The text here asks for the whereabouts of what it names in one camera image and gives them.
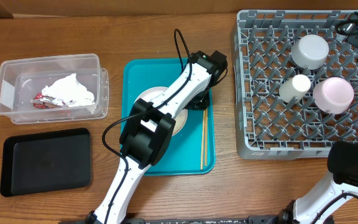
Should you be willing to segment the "grey shallow bowl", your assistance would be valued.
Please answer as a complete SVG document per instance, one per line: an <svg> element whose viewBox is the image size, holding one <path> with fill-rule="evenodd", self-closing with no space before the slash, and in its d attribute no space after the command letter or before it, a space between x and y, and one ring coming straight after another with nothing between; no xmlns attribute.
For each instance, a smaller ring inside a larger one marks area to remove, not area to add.
<svg viewBox="0 0 358 224"><path fill-rule="evenodd" d="M306 35L296 41L291 48L294 63L301 68L315 70L324 65L329 53L329 45L322 37Z"/></svg>

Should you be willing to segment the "white napkin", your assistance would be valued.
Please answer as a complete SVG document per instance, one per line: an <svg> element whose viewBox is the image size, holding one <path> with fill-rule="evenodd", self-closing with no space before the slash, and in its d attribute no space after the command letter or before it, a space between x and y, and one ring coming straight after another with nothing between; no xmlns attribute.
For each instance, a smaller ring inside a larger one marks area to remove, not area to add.
<svg viewBox="0 0 358 224"><path fill-rule="evenodd" d="M46 86L41 94L54 98L68 107L94 104L94 94L77 80L75 73L55 81L51 86Z"/></svg>

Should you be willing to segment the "large white dinner plate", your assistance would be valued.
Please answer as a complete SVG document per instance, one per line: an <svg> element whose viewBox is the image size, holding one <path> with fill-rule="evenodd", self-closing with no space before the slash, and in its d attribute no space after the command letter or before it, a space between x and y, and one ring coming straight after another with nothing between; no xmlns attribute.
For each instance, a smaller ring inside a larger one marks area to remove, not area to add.
<svg viewBox="0 0 358 224"><path fill-rule="evenodd" d="M165 86L156 86L156 87L149 88L143 91L135 100L137 101L139 98L142 98L144 101L149 101L152 98L155 98L156 96L164 92L166 89L167 87ZM181 110L180 113L175 118L176 123L173 129L172 136L176 135L181 131L181 129L184 127L186 123L187 117L188 117L188 110L186 109ZM154 124L153 122L142 121L141 123L144 124L146 127L151 128L153 131L155 130L156 124Z"/></svg>

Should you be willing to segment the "white paper cup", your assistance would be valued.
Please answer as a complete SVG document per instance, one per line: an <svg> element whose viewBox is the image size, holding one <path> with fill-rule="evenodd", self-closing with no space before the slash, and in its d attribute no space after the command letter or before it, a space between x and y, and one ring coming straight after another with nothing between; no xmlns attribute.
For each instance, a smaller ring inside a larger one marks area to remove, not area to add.
<svg viewBox="0 0 358 224"><path fill-rule="evenodd" d="M311 88L311 81L306 75L295 75L279 88L280 98L289 103L293 97L299 102Z"/></svg>

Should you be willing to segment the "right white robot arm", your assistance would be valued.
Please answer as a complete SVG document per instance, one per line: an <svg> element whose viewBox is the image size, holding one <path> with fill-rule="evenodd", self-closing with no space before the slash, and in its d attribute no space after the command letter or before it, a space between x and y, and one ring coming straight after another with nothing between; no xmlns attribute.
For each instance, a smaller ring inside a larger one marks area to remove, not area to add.
<svg viewBox="0 0 358 224"><path fill-rule="evenodd" d="M358 49L358 12L336 24L335 31ZM332 214L350 199L358 200L358 144L335 142L328 171L303 197L291 201L270 223L334 223Z"/></svg>

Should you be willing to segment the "red foil snack wrapper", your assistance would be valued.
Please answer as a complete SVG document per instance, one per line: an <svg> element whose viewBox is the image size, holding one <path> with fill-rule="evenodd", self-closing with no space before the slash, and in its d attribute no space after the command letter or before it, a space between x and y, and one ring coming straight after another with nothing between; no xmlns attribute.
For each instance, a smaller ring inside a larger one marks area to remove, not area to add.
<svg viewBox="0 0 358 224"><path fill-rule="evenodd" d="M38 109L64 108L67 106L61 99L45 96L41 93L38 93L30 102Z"/></svg>

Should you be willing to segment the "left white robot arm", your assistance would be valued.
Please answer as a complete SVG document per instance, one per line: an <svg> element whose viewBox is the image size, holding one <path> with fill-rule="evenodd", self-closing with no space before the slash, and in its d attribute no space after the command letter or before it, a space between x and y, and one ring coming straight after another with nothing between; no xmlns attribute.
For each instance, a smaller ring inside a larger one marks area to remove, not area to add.
<svg viewBox="0 0 358 224"><path fill-rule="evenodd" d="M191 108L209 89L217 85L227 71L227 57L215 51L188 56L181 75L161 94L149 101L139 98L119 138L119 167L99 207L89 212L85 223L122 223L129 202L146 171L165 154L175 127L175 118Z"/></svg>

